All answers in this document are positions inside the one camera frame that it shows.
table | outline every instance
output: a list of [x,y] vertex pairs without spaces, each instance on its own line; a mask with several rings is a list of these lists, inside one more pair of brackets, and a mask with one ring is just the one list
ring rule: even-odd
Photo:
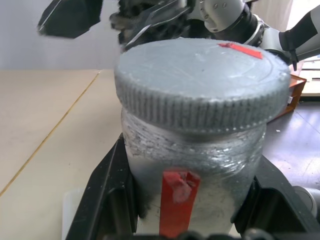
[[[18,125],[17,119],[30,117],[15,130],[10,144],[0,142],[1,151],[6,150],[5,155],[1,152],[0,156],[8,162],[9,159],[16,161],[13,167],[1,163],[1,174],[9,173],[0,178],[1,186],[18,171],[0,196],[0,239],[61,239],[64,194],[86,186],[91,172],[121,133],[121,105],[113,71],[98,72],[0,72],[0,84],[7,86],[2,76],[6,76],[8,82],[7,89],[1,87],[0,98],[3,100],[3,94],[7,93],[6,98],[12,100],[7,101],[5,110],[10,112],[10,108],[19,107],[22,111],[7,114],[3,119],[4,103],[0,103],[1,131],[10,134]],[[36,127],[40,128],[39,134],[34,134]]]

